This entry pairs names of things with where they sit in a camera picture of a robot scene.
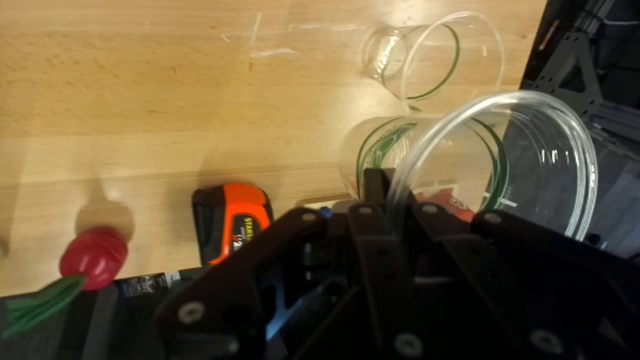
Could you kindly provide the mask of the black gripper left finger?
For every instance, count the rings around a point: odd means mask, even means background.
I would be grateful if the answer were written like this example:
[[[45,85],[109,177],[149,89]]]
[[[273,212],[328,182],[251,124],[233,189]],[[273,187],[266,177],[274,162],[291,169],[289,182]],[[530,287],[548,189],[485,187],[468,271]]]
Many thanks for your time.
[[[362,197],[349,210],[349,223],[376,353],[385,360],[423,360],[427,347],[421,338],[413,277],[403,246],[391,234],[387,219],[389,187],[387,169],[366,169]]]

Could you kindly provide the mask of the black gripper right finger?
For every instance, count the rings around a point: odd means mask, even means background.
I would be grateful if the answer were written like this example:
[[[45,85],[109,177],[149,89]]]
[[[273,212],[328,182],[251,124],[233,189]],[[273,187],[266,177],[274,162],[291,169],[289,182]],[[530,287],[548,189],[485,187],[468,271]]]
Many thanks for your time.
[[[444,309],[454,349],[473,360],[577,360],[577,343],[509,267],[492,241],[443,206],[409,196],[403,206],[403,240],[414,282]]]

